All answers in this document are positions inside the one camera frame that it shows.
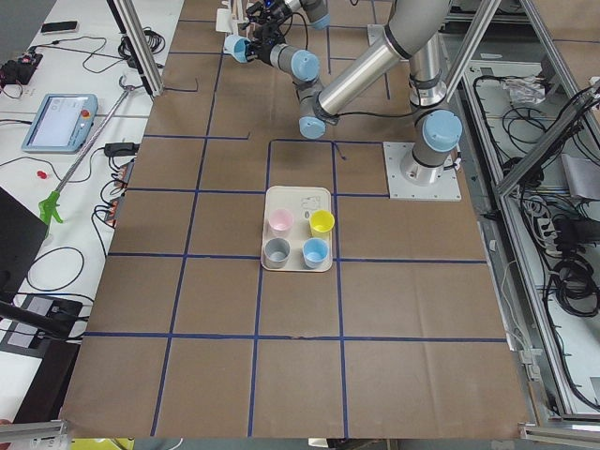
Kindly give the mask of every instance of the yellow cup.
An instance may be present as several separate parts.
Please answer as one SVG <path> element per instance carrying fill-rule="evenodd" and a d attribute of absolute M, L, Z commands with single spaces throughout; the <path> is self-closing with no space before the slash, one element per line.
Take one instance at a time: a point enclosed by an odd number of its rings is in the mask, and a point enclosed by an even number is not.
<path fill-rule="evenodd" d="M 329 211 L 320 209 L 319 211 L 312 213 L 309 223 L 312 237 L 326 239 L 334 228 L 336 218 Z"/>

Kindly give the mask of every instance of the gray cup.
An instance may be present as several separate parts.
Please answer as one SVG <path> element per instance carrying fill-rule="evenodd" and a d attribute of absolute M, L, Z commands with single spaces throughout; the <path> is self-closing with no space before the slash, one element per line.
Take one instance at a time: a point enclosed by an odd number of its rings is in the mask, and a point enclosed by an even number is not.
<path fill-rule="evenodd" d="M 264 246 L 264 263 L 270 269 L 280 269 L 290 257 L 290 243 L 282 237 L 271 239 Z"/>

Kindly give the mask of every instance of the blue joint cap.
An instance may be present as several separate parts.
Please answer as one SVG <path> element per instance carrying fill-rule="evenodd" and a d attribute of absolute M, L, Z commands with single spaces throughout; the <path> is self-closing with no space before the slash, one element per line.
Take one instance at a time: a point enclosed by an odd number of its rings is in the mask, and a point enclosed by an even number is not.
<path fill-rule="evenodd" d="M 330 22 L 331 16 L 329 16 L 329 13 L 327 13 L 318 21 L 311 23 L 310 26 L 312 26 L 315 30 L 323 30 L 325 27 L 329 26 Z"/>
<path fill-rule="evenodd" d="M 246 46 L 249 40 L 237 35 L 228 35 L 225 37 L 225 51 L 233 56 L 238 63 L 247 63 Z"/>
<path fill-rule="evenodd" d="M 309 82 L 319 76 L 319 58 L 306 50 L 294 53 L 291 61 L 292 74 L 303 82 Z"/>
<path fill-rule="evenodd" d="M 298 124 L 300 132 L 307 139 L 319 139 L 326 131 L 324 121 L 311 115 L 300 117 Z"/>
<path fill-rule="evenodd" d="M 462 136 L 462 123 L 452 112 L 431 113 L 423 125 L 423 138 L 432 150 L 445 153 L 457 146 Z"/>

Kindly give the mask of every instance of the pink cup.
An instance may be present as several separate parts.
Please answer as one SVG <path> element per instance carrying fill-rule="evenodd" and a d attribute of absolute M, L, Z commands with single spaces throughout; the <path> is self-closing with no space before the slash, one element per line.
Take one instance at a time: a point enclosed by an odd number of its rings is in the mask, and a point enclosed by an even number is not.
<path fill-rule="evenodd" d="M 284 208 L 276 209 L 268 219 L 269 230 L 278 237 L 287 236 L 293 226 L 293 214 Z"/>

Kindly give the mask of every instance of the reacher grabber tool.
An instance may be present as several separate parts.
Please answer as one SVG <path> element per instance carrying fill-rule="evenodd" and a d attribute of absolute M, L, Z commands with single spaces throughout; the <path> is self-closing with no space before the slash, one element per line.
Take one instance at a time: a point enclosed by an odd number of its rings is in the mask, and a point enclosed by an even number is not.
<path fill-rule="evenodd" d="M 55 190 L 53 190 L 46 200 L 42 200 L 39 205 L 39 218 L 44 222 L 50 229 L 50 223 L 52 218 L 55 218 L 58 223 L 63 223 L 63 219 L 58 214 L 58 210 L 56 209 L 58 206 L 58 199 L 60 197 L 60 193 L 67 185 L 68 181 L 71 179 L 77 168 L 80 166 L 82 161 L 85 159 L 87 154 L 94 147 L 94 143 L 98 139 L 98 136 L 102 133 L 104 128 L 108 125 L 109 121 L 113 118 L 116 110 L 121 106 L 121 103 L 128 97 L 128 95 L 137 89 L 140 86 L 132 86 L 123 84 L 123 77 L 119 79 L 119 85 L 123 88 L 123 94 L 121 97 L 116 100 L 116 103 L 112 106 L 111 110 L 106 114 L 106 117 L 102 121 L 102 123 L 97 128 L 96 132 L 92 135 L 92 137 L 83 145 L 81 153 L 73 163 L 73 165 L 68 169 L 67 173 L 63 177 L 63 179 L 58 183 L 58 186 Z"/>

